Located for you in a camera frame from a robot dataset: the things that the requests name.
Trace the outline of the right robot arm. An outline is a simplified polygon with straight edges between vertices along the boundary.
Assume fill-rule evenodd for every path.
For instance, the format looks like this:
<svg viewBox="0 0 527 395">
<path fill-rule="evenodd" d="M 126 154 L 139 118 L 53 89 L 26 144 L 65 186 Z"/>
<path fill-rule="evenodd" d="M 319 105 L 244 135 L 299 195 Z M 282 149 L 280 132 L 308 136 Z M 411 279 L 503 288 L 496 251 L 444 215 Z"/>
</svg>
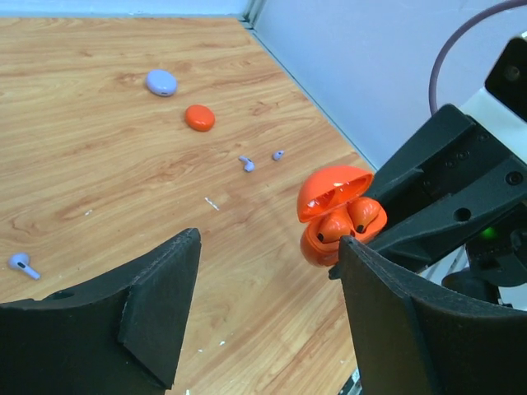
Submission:
<svg viewBox="0 0 527 395">
<path fill-rule="evenodd" d="M 526 282 L 526 165 L 453 105 L 433 114 L 376 172 L 367 191 L 386 227 L 370 246 L 411 272 L 464 248 L 469 265 L 442 285 L 497 302 Z"/>
</svg>

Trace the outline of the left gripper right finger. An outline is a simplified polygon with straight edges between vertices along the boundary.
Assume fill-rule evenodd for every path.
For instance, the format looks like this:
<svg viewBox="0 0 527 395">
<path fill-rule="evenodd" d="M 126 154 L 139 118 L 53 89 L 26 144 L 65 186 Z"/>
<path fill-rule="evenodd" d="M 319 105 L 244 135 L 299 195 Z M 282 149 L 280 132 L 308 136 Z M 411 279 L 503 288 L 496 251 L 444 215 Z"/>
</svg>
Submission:
<svg viewBox="0 0 527 395">
<path fill-rule="evenodd" d="M 338 265 L 365 394 L 524 394 L 526 313 L 462 295 L 344 237 Z"/>
</svg>

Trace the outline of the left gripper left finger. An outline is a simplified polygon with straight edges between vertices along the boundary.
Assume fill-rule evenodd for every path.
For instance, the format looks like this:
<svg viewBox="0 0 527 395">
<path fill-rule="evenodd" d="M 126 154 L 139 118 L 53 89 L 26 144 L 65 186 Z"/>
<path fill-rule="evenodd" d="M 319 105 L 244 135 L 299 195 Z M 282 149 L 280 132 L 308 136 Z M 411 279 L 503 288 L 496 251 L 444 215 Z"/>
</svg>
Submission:
<svg viewBox="0 0 527 395">
<path fill-rule="evenodd" d="M 2 393 L 166 393 L 201 248 L 199 231 L 188 228 L 89 281 L 2 304 Z"/>
</svg>

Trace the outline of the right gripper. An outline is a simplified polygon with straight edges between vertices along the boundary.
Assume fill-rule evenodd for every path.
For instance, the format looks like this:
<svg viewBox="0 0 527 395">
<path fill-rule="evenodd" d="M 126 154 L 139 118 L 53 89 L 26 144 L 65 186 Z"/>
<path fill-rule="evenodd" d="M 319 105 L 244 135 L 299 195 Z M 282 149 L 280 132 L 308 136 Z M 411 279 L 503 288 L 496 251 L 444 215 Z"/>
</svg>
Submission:
<svg viewBox="0 0 527 395">
<path fill-rule="evenodd" d="M 434 113 L 375 173 L 366 196 L 388 222 L 368 247 L 420 272 L 466 245 L 497 286 L 526 281 L 526 164 L 453 105 Z"/>
</svg>

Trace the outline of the orange earbud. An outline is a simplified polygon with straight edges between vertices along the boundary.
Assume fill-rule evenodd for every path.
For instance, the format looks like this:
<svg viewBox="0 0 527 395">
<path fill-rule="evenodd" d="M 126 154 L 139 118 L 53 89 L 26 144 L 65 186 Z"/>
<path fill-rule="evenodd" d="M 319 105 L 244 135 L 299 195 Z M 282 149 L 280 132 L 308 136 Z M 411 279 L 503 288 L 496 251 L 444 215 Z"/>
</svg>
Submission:
<svg viewBox="0 0 527 395">
<path fill-rule="evenodd" d="M 352 231 L 353 225 L 348 217 L 332 214 L 320 222 L 316 235 L 321 243 L 329 244 L 339 241 L 344 235 L 350 235 Z"/>
<path fill-rule="evenodd" d="M 347 208 L 348 214 L 354 224 L 355 231 L 362 234 L 367 226 L 379 215 L 380 204 L 369 197 L 359 197 L 351 202 Z"/>
</svg>

